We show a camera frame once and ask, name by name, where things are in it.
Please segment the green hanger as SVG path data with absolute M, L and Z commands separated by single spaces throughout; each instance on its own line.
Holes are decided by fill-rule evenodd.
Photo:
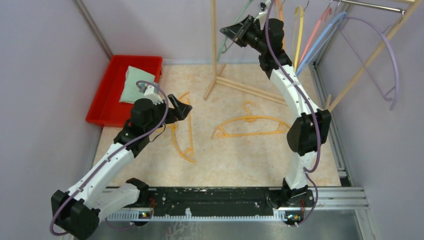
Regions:
M 236 24 L 237 22 L 239 22 L 239 20 L 244 15 L 244 13 L 248 9 L 248 7 L 252 4 L 252 2 L 253 2 L 253 0 L 248 0 L 246 2 L 246 4 L 243 6 L 242 10 L 239 12 L 239 14 L 237 15 L 237 17 L 233 21 L 233 24 Z M 217 53 L 217 59 L 216 59 L 218 63 L 221 60 L 221 56 L 224 55 L 229 50 L 229 48 L 232 46 L 232 43 L 229 46 L 227 46 L 227 40 L 228 40 L 228 37 L 225 37 L 221 41 L 221 45 L 220 45 L 219 51 Z

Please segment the peach orange hanger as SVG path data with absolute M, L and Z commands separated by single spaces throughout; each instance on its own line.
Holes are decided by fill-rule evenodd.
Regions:
M 282 22 L 285 21 L 284 20 L 284 10 L 283 10 L 284 2 L 285 2 L 285 0 L 275 0 L 275 4 L 274 4 L 276 15 L 278 16 L 279 20 L 282 21 Z M 281 43 L 282 49 L 286 46 L 286 34 L 285 34 L 285 28 L 284 28 L 285 26 L 286 25 L 284 23 L 284 25 L 282 27 L 282 31 L 284 32 L 284 36 L 283 36 L 282 41 L 281 41 L 282 42 Z

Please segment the light yellow hanger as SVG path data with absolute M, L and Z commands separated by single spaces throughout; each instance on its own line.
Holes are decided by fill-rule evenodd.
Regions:
M 297 66 L 300 60 L 300 50 L 302 46 L 305 11 L 309 7 L 308 0 L 305 6 L 297 6 L 294 10 L 294 28 L 292 37 L 292 60 L 293 66 Z

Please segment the pink hanger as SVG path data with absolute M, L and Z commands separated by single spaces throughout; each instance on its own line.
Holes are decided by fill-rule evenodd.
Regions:
M 319 17 L 319 19 L 316 21 L 316 24 L 306 42 L 306 45 L 304 47 L 304 50 L 300 56 L 300 59 L 298 60 L 298 67 L 300 66 L 301 62 L 305 59 L 306 54 L 308 53 L 308 50 L 311 47 L 312 41 L 314 40 L 314 38 L 317 35 L 318 29 L 320 28 L 320 25 L 325 22 L 327 20 L 327 18 L 329 17 L 329 15 L 332 14 L 333 9 L 331 7 L 332 1 L 330 1 L 329 5 L 325 8 L 325 10 L 322 12 L 321 16 Z

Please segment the blue hanger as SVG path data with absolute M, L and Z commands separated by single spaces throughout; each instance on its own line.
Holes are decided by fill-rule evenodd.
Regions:
M 324 47 L 325 43 L 327 43 L 330 40 L 330 37 L 334 35 L 339 25 L 347 16 L 347 13 L 345 11 L 336 13 L 337 10 L 338 10 L 338 6 L 332 7 L 332 14 L 329 15 L 327 20 L 320 25 L 317 31 L 316 37 L 312 41 L 311 47 L 307 51 L 307 54 L 304 60 L 300 63 L 299 67 L 294 66 L 294 70 L 297 75 L 300 75 L 303 69 L 307 65 L 309 65 L 313 59 L 315 59 L 318 52 Z M 302 42 L 303 42 L 303 35 L 302 35 L 301 48 L 300 48 L 300 57 L 306 45 L 306 43 L 303 44 Z

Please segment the purple hanger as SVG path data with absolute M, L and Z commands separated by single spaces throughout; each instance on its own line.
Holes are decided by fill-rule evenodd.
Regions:
M 350 79 L 346 87 L 342 90 L 342 92 L 334 99 L 334 101 L 330 104 L 329 110 L 333 110 L 341 101 L 342 99 L 347 95 L 349 90 L 354 86 L 354 84 L 361 78 L 362 74 L 364 72 L 369 73 L 368 66 L 374 62 L 376 57 L 380 54 L 383 47 L 387 49 L 387 52 L 390 56 L 390 60 L 392 63 L 393 68 L 393 77 L 394 77 L 394 85 L 393 87 L 387 92 L 383 93 L 381 88 L 376 84 L 377 90 L 379 91 L 380 95 L 383 97 L 383 99 L 387 102 L 391 101 L 391 105 L 389 107 L 390 111 L 393 111 L 399 101 L 400 98 L 400 72 L 398 67 L 398 62 L 396 59 L 395 52 L 392 48 L 392 45 L 390 44 L 389 36 L 386 36 L 377 26 L 375 26 L 373 23 L 362 19 L 358 17 L 353 16 L 347 16 L 345 18 L 346 20 L 356 20 L 361 23 L 366 24 L 367 26 L 371 27 L 381 38 L 381 42 L 379 45 L 374 49 L 374 51 L 371 53 L 371 55 L 368 57 L 368 59 L 363 62 L 361 58 L 359 57 L 359 54 L 356 52 L 355 48 L 352 47 L 350 42 L 347 40 L 348 45 L 353 50 L 353 53 L 357 56 L 358 60 L 361 63 L 361 68 L 356 72 L 356 74 Z

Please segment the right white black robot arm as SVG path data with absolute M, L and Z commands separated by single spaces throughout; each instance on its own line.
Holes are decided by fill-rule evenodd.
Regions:
M 264 25 L 248 15 L 242 21 L 219 31 L 240 47 L 250 46 L 259 52 L 259 65 L 277 87 L 295 120 L 286 139 L 293 152 L 288 174 L 283 179 L 281 199 L 295 206 L 308 191 L 308 173 L 313 173 L 321 160 L 321 146 L 327 141 L 331 113 L 322 110 L 308 96 L 298 80 L 294 65 L 283 46 L 283 21 L 268 18 Z

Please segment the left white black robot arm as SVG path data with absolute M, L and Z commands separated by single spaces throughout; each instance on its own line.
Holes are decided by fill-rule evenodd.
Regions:
M 52 220 L 50 232 L 58 235 L 54 226 L 86 240 L 100 222 L 123 207 L 151 203 L 149 185 L 131 178 L 119 188 L 105 192 L 109 183 L 131 163 L 151 142 L 150 135 L 158 128 L 183 121 L 192 106 L 179 101 L 173 94 L 161 99 L 157 94 L 138 99 L 130 118 L 114 138 L 101 160 L 77 183 L 66 191 L 57 190 L 51 197 Z

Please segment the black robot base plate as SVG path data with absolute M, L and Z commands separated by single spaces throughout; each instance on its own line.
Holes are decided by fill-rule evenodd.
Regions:
M 153 187 L 129 205 L 155 217 L 270 217 L 282 207 L 312 207 L 314 194 L 289 197 L 281 187 Z

